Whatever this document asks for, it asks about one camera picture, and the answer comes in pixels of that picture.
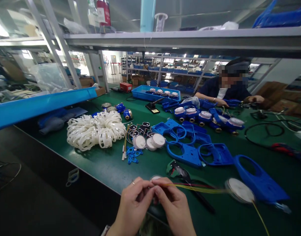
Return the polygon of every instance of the ceiling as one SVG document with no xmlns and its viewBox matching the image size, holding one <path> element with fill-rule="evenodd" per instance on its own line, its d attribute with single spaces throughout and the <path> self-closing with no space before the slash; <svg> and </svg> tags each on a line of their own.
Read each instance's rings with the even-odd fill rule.
<svg viewBox="0 0 301 236">
<path fill-rule="evenodd" d="M 34 0 L 39 12 L 45 15 L 41 0 Z M 72 19 L 68 0 L 50 0 L 60 23 Z M 140 31 L 141 0 L 109 0 L 112 26 L 117 31 Z M 176 31 L 184 27 L 206 27 L 222 25 L 227 21 L 239 23 L 239 28 L 251 28 L 255 19 L 271 3 L 270 0 L 157 0 L 155 13 L 166 13 L 164 31 Z M 295 10 L 301 0 L 278 0 L 273 12 Z M 0 0 L 0 9 L 18 11 L 26 8 L 25 0 Z M 25 22 L 22 17 L 14 19 L 16 24 Z"/>
</svg>

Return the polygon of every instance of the person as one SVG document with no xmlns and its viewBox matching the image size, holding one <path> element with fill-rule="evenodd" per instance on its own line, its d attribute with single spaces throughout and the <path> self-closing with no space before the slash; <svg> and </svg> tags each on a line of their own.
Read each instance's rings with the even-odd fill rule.
<svg viewBox="0 0 301 236">
<path fill-rule="evenodd" d="M 264 98 L 252 96 L 247 90 L 247 82 L 243 81 L 244 74 L 248 73 L 251 60 L 248 58 L 237 58 L 219 69 L 219 77 L 207 80 L 200 90 L 195 94 L 200 99 L 217 102 L 217 106 L 228 107 L 224 99 L 237 99 L 244 103 L 262 103 Z"/>
<path fill-rule="evenodd" d="M 152 181 L 136 178 L 122 191 L 116 220 L 106 236 L 136 235 L 154 197 L 163 206 L 174 236 L 196 236 L 185 194 L 164 184 L 173 183 L 167 177 Z"/>
</svg>

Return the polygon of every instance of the green workbench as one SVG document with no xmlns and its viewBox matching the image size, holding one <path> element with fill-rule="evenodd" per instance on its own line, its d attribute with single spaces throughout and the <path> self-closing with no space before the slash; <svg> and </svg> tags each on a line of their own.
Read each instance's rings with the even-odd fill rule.
<svg viewBox="0 0 301 236">
<path fill-rule="evenodd" d="M 157 105 L 161 113 L 153 115 L 144 107 L 147 103 L 146 101 L 126 101 L 126 98 L 129 96 L 130 94 L 111 92 L 91 102 L 81 103 L 80 106 L 88 110 L 88 114 L 92 114 L 98 111 L 96 106 L 100 108 L 102 103 L 110 102 L 112 105 L 116 105 L 123 102 L 133 113 L 133 124 L 150 122 L 150 125 L 156 125 L 159 122 L 166 122 L 167 118 L 173 118 L 172 114 L 163 112 L 161 105 Z M 251 118 L 251 112 L 254 112 L 254 110 L 245 109 L 236 117 L 244 120 L 245 126 L 249 127 L 259 122 Z M 269 119 L 276 120 L 276 117 L 271 116 Z M 36 126 L 29 121 L 17 124 L 17 127 L 119 194 L 138 176 L 146 180 L 149 180 L 153 175 L 166 176 L 167 164 L 172 160 L 164 147 L 155 152 L 145 150 L 144 154 L 138 157 L 138 164 L 131 163 L 128 165 L 127 159 L 125 161 L 121 160 L 124 140 L 116 141 L 111 148 L 101 149 L 99 145 L 96 145 L 91 150 L 82 153 L 67 144 L 67 125 L 62 130 L 50 133 L 45 137 L 41 136 Z M 257 202 L 258 209 L 270 235 L 301 235 L 301 164 L 285 154 L 248 142 L 243 135 L 243 130 L 240 131 L 239 136 L 234 137 L 227 132 L 215 133 L 209 127 L 206 127 L 206 129 L 213 143 L 225 143 L 232 156 L 242 154 L 252 158 L 290 196 L 290 200 L 281 202 L 290 207 L 292 210 L 290 215 L 276 209 L 274 206 Z M 288 130 L 285 130 L 285 134 L 282 136 L 267 137 L 264 126 L 260 126 L 250 130 L 248 136 L 253 141 L 265 145 L 284 142 L 301 151 L 301 140 Z M 181 166 L 190 174 L 201 176 L 219 187 L 223 187 L 224 182 L 230 177 L 240 178 L 234 165 L 223 167 L 206 166 L 201 169 L 195 169 L 183 164 Z M 187 196 L 197 235 L 258 236 L 266 234 L 260 218 L 252 205 L 239 203 L 226 194 L 205 194 L 206 199 L 216 210 L 216 214 L 211 215 L 191 191 L 186 189 L 182 189 L 182 191 Z M 161 206 L 151 206 L 149 213 L 166 222 Z"/>
</svg>

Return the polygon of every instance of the red box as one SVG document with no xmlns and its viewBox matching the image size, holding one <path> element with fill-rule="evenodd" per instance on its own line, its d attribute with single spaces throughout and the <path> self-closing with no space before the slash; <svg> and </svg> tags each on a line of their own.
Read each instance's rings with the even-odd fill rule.
<svg viewBox="0 0 301 236">
<path fill-rule="evenodd" d="M 124 92 L 130 92 L 132 90 L 132 85 L 128 84 L 128 83 L 120 83 L 120 88 L 124 91 Z"/>
</svg>

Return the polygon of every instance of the blue shelf edge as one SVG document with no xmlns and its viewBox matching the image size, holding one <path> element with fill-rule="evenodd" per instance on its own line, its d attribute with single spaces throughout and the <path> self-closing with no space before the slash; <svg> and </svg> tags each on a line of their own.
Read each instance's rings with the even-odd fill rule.
<svg viewBox="0 0 301 236">
<path fill-rule="evenodd" d="M 1 103 L 0 129 L 95 97 L 97 97 L 95 88 L 82 88 Z"/>
</svg>

